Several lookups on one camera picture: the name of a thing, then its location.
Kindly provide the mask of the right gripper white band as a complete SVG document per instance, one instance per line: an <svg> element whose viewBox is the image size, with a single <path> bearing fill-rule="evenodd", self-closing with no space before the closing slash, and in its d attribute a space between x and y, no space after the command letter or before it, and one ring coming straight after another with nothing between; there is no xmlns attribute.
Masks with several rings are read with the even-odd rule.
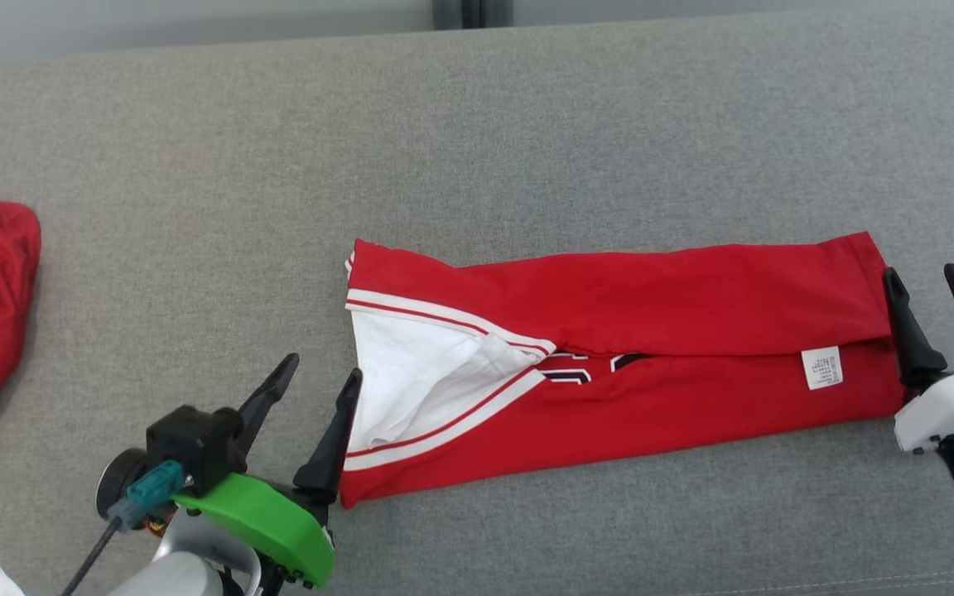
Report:
<svg viewBox="0 0 954 596"><path fill-rule="evenodd" d="M954 263L944 265L944 279L954 299ZM883 287L900 382L913 393L897 412L894 436L901 450L931 450L954 435L954 373L928 342L896 269L883 272Z"/></svg>

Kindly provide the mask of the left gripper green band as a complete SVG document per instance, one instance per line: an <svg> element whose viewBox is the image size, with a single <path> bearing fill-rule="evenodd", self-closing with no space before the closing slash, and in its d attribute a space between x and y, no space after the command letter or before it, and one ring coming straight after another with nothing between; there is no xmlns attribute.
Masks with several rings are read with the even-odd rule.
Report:
<svg viewBox="0 0 954 596"><path fill-rule="evenodd" d="M299 363L298 353L285 355L238 409L236 449L243 459L270 408L287 393ZM313 454L295 472L296 493L231 473L204 497L193 497L185 492L192 479L185 478L180 492L130 529L155 532L160 542L152 561L125 580L123 589L283 589L289 584L317 589L328 584L335 546L321 503L336 502L340 493L361 384L363 373L355 369ZM107 465L96 490L96 508L106 522L109 507L152 468L140 449L125 450Z"/></svg>

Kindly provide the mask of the red basketball jersey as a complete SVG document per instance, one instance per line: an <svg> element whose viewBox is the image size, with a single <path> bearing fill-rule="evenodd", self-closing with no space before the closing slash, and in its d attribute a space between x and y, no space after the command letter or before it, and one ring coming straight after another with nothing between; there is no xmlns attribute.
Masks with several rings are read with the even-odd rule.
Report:
<svg viewBox="0 0 954 596"><path fill-rule="evenodd" d="M357 240L345 268L364 376L348 508L903 404L868 233L472 267Z"/></svg>

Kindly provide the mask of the grey fabric sofa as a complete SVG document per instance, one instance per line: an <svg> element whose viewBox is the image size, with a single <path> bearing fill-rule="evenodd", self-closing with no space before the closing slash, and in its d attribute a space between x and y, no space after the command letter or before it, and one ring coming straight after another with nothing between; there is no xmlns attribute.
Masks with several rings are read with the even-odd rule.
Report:
<svg viewBox="0 0 954 596"><path fill-rule="evenodd" d="M954 367L954 7L177 46L0 67L43 249L0 396L0 565L56 596L103 468L301 368L288 483L354 365L356 238L457 265L870 231ZM335 509L285 596L954 596L954 490L889 421Z"/></svg>

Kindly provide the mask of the grey metal post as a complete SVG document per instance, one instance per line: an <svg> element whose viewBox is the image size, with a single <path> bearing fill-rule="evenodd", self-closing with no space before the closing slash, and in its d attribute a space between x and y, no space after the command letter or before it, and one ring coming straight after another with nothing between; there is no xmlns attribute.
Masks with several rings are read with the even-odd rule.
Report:
<svg viewBox="0 0 954 596"><path fill-rule="evenodd" d="M500 29L513 24L514 0L431 0L434 29Z"/></svg>

